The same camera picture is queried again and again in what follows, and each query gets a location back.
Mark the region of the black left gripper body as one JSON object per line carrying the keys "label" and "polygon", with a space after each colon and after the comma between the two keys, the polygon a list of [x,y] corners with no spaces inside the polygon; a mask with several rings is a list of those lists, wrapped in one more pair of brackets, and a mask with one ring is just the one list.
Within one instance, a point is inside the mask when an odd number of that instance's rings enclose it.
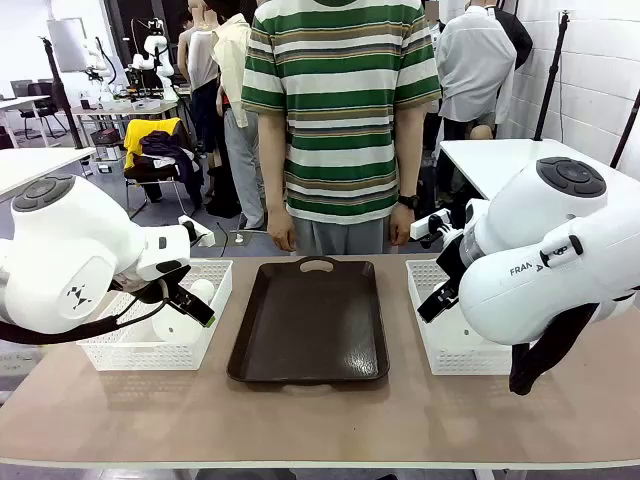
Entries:
{"label": "black left gripper body", "polygon": [[156,270],[152,280],[132,279],[119,274],[113,279],[113,290],[132,295],[142,303],[158,303],[164,299],[174,300],[179,296],[180,282],[190,272],[189,264],[177,261],[161,264],[163,271]]}

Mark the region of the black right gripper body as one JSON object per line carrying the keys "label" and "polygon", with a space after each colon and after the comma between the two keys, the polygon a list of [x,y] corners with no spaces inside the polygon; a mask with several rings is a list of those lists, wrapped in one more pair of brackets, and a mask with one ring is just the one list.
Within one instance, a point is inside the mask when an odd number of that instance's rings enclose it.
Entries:
{"label": "black right gripper body", "polygon": [[463,254],[460,253],[460,245],[463,241],[463,234],[448,240],[443,244],[443,249],[436,259],[437,265],[448,277],[445,288],[453,293],[458,292],[462,276],[467,270]]}

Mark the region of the person's left hand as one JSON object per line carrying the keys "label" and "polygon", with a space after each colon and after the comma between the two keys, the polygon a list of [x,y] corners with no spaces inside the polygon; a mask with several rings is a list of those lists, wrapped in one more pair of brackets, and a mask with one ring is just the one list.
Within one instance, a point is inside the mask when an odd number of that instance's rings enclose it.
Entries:
{"label": "person's left hand", "polygon": [[415,214],[409,207],[396,204],[390,216],[390,242],[392,246],[406,245],[410,238],[411,225]]}

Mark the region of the person's right hand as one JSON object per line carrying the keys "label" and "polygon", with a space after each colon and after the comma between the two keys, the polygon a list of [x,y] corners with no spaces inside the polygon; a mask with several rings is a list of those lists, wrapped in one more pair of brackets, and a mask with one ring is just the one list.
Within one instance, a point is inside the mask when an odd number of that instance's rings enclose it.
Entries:
{"label": "person's right hand", "polygon": [[294,223],[286,210],[268,213],[267,232],[280,250],[285,252],[296,250]]}

